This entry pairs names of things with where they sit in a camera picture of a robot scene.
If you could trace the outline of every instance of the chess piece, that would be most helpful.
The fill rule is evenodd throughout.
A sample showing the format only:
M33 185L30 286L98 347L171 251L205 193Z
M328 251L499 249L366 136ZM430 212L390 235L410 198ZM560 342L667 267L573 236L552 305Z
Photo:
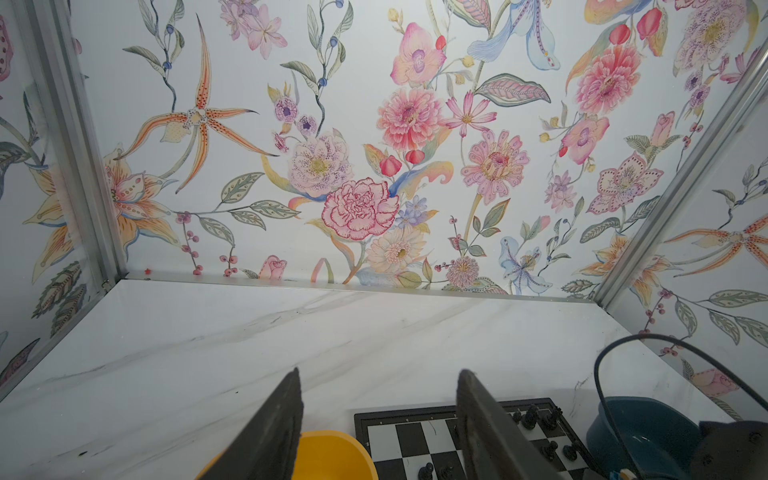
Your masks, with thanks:
M554 453L558 450L558 443L554 440L549 442L549 445L543 446L539 449L541 454L550 462L554 460Z
M538 409L536 405L531 405L523 415L522 424L526 429L533 430L536 427L536 420L538 420Z
M453 480L453 467L450 465L446 465L445 467L442 467L437 472L437 480Z
M565 458L572 462L576 462L576 449L573 445L566 445L563 447L563 455Z
M432 472L435 471L435 466L428 463L419 469L419 480L432 480Z
M554 430L558 427L558 418L562 415L563 411L560 407L555 407L544 418L541 419L541 426L547 430Z

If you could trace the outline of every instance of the white marble surface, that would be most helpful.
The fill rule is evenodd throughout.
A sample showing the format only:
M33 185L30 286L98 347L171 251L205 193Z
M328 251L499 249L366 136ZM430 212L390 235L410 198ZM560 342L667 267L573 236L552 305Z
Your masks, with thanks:
M194 478L294 366L304 431L452 405L470 368L499 400L551 397L584 438L594 359L627 334L588 303L123 280L0 402L0 478ZM639 343L601 379L728 420Z

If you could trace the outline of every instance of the wall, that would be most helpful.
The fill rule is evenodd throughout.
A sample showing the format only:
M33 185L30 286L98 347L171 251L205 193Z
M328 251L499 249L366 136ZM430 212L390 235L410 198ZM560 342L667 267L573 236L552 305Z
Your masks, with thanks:
M647 266L608 312L630 331L690 339L768 396L768 96L740 127L661 236ZM735 417L768 419L750 397L692 353L647 341Z
M95 291L18 25L0 0L0 386Z
M504 5L74 0L131 272L590 296L766 3Z

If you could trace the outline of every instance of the teal container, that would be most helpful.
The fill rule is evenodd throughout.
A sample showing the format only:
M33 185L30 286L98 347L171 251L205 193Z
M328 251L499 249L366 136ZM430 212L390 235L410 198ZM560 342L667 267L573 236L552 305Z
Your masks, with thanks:
M621 438L646 476L653 472L690 480L690 459L702 439L696 424L654 399L607 397L605 402ZM587 447L606 474L631 465L608 425L602 405L587 432Z

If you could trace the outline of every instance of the wire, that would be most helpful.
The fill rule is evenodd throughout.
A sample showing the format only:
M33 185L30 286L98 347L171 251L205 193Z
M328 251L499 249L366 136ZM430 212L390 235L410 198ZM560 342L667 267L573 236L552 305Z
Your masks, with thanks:
M619 441L619 445L621 446L621 449L624 451L624 454L629 459L631 466L633 467L635 473L637 473L637 478L639 480L647 480L650 478L650 475L646 477L643 475L643 473L640 470L640 467L637 466L637 462L634 461L634 458L632 457L632 454L629 453L629 448L627 447L627 444L624 442L624 439L621 438L621 434L619 433L619 429L616 426L616 422L614 421L614 416L611 414L611 412L608 410L608 406L605 402L605 396L603 395L603 389L600 387L600 377L599 377L599 370L600 370L600 362L603 361L603 358L613 349L618 347L619 345L622 345L624 343L633 342L635 340L643 340L643 339L653 339L653 340L663 340L665 342L674 343L675 345L682 346L685 349L689 349L691 352L695 353L702 359L708 361L712 366L720 370L725 376L727 376L733 383L736 383L741 389L747 393L752 399L759 403L760 406L762 406L766 411L768 411L768 402L765 401L763 397L757 394L754 390L750 388L742 379L736 376L733 372L731 372L729 369L727 369L722 363L718 362L711 356L707 355L706 353L699 350L697 347L690 345L689 343L685 343L682 340L678 340L672 336L668 335L659 335L658 333L638 333L637 335L629 335L625 336L623 339L618 339L609 346L605 347L602 352L600 352L600 355L598 355L598 358L594 361L594 386L596 390L598 391L598 397L600 397L600 404L603 406L603 411L605 412L605 418L608 420L608 425L611 427L611 430L613 431L614 435L616 436L616 440ZM655 478L660 478L660 474L654 473L653 476Z

